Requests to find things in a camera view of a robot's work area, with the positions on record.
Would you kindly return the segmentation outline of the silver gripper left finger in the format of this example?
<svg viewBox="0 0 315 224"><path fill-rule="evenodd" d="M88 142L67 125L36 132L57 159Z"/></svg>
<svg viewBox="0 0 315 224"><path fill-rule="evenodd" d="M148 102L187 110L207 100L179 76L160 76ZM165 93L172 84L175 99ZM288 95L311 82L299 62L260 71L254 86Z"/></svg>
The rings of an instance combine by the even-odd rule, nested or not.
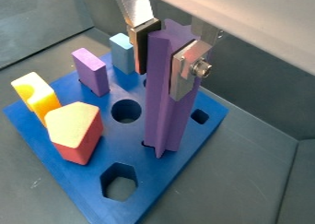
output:
<svg viewBox="0 0 315 224"><path fill-rule="evenodd" d="M148 35L161 29L161 21L153 16L149 0L116 0L116 2L133 46L135 71L143 75L147 73Z"/></svg>

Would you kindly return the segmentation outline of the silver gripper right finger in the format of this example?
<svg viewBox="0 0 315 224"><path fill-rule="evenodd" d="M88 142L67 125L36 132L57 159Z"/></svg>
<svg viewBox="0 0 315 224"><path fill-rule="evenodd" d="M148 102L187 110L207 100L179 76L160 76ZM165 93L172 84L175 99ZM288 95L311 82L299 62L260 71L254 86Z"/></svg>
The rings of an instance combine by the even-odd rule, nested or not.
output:
<svg viewBox="0 0 315 224"><path fill-rule="evenodd" d="M179 101L192 90L195 80L206 78L212 65L207 60L220 29L200 18L192 17L191 32L196 39L188 41L173 53L171 60L169 97Z"/></svg>

